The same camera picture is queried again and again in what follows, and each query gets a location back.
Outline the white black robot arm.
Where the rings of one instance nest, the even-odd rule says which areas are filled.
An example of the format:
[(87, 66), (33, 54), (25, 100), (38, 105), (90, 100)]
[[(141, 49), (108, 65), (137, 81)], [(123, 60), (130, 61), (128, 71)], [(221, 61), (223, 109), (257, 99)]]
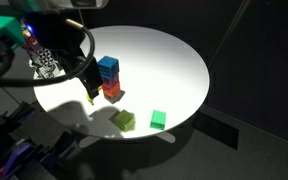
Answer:
[(25, 12), (38, 43), (51, 52), (70, 79), (77, 77), (87, 95), (94, 99), (103, 84), (94, 57), (95, 39), (88, 28), (68, 17), (73, 10), (104, 8), (109, 0), (8, 0), (10, 6)]

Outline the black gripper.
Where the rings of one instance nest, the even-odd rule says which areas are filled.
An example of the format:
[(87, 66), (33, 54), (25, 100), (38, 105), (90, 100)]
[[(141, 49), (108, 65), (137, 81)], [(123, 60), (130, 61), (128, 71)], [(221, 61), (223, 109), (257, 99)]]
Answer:
[[(31, 13), (25, 17), (25, 24), (32, 28), (38, 43), (51, 51), (53, 58), (65, 71), (73, 70), (80, 64), (80, 57), (84, 57), (80, 45), (85, 34), (67, 25), (64, 16)], [(93, 60), (78, 78), (91, 99), (99, 95), (98, 88), (103, 81), (96, 60)]]

